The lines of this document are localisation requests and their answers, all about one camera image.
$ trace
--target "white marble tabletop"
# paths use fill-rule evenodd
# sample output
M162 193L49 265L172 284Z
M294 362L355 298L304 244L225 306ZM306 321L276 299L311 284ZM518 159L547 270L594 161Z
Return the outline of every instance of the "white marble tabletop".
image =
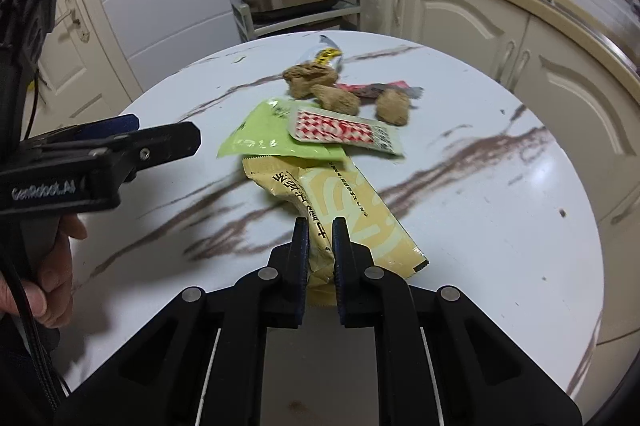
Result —
M340 81L422 86L405 158L348 153L431 264L415 286L460 287L575 395L590 364L603 301L596 222L567 156L542 123L483 73L396 38L322 32L344 51ZM74 245L74 319L56 362L85 380L181 289L233 285L290 239L296 213L218 147L265 98L279 73L318 41L302 33L248 42L168 77L127 109L142 128L193 121L188 159L143 171L112 212L86 216ZM360 115L373 117L374 107ZM269 335L263 423L375 424L370 330L344 330L335 309L309 308L301 330Z

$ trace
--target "green plastic packet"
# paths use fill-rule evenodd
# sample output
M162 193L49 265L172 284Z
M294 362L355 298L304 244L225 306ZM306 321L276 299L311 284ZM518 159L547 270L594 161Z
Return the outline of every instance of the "green plastic packet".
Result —
M343 160L346 154L339 144L299 142L290 136L288 119L292 102L281 98L261 102L220 145L218 157L286 155L325 161Z

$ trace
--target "brown lump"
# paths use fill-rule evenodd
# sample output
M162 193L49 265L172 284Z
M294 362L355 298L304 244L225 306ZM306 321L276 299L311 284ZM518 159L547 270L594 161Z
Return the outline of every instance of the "brown lump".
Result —
M311 92L318 98L320 105L325 110L348 116L357 116L360 111L360 99L346 90L332 86L314 85L311 87Z
M404 126L409 121L409 96L398 90L386 90L376 101L376 115L390 124Z
M282 77L289 83L289 93L302 99L311 94L314 85L333 85L338 80L338 73L325 65L303 63L289 67Z

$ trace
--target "yellow wrapper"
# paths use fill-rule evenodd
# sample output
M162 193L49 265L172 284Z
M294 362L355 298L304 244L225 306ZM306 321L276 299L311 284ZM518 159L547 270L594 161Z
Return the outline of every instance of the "yellow wrapper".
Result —
M272 195L292 202L309 221L307 299L335 305L331 230L343 216L352 242L367 246L376 265L408 278L428 261L348 157L320 162L261 156L242 160L244 172Z

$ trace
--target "finger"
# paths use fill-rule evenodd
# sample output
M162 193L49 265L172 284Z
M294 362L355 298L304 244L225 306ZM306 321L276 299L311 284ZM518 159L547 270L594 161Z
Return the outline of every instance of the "finger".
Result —
M24 293L31 307L34 318L41 318L47 311L47 298L40 287L30 281L23 281ZM0 311L8 312L17 316L18 307L15 304L14 296L11 294L9 286L3 278L0 278Z
M72 276L71 249L66 234L58 233L51 252L44 257L38 269L38 280L44 292L60 287Z
M71 297L71 299L69 300L69 305L66 306L65 311L62 314L60 314L60 317L53 322L50 328L57 329L59 327L64 327L65 325L68 325L71 322L71 314L73 310L74 310L74 299L73 297Z
M78 215L63 215L58 229L76 240L84 240L87 235L86 227Z
M51 328L56 320L65 313L71 301L71 280L47 294L47 311L38 318L45 327Z

